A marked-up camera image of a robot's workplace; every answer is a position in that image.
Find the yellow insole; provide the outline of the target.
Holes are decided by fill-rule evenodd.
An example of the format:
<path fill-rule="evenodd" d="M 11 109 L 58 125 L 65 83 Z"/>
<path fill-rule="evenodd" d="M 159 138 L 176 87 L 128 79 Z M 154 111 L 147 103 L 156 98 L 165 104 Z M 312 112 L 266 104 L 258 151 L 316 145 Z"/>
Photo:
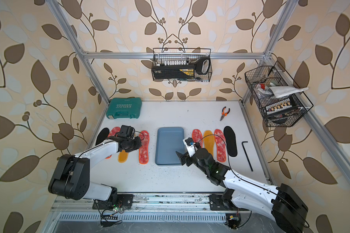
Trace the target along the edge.
<path fill-rule="evenodd" d="M 118 162 L 124 163 L 127 161 L 127 159 L 128 159 L 128 152 L 126 152 L 125 150 L 121 151 L 118 155 Z"/>
<path fill-rule="evenodd" d="M 206 130 L 203 134 L 203 143 L 204 143 L 204 148 L 207 149 L 207 151 L 214 156 L 214 134 L 210 130 Z"/>

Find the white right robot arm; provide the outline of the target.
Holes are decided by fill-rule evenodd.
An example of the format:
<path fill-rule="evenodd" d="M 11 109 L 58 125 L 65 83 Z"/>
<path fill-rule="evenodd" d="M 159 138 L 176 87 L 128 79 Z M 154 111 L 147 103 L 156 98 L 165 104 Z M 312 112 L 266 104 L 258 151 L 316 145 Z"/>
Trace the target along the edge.
<path fill-rule="evenodd" d="M 301 233 L 308 227 L 307 205 L 288 185 L 268 185 L 235 172 L 213 159 L 204 148 L 195 154 L 177 152 L 182 165 L 195 165 L 216 186 L 225 188 L 224 206 L 251 210 L 274 221 L 286 233 Z"/>

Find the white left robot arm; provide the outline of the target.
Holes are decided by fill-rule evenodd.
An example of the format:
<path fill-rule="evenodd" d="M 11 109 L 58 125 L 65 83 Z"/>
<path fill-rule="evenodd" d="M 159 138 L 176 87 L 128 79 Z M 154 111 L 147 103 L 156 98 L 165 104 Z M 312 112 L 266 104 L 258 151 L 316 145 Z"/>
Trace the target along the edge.
<path fill-rule="evenodd" d="M 113 187 L 90 181 L 90 170 L 108 156 L 141 147 L 140 137 L 108 137 L 99 145 L 76 155 L 62 155 L 50 180 L 48 191 L 68 199 L 107 201 Z"/>

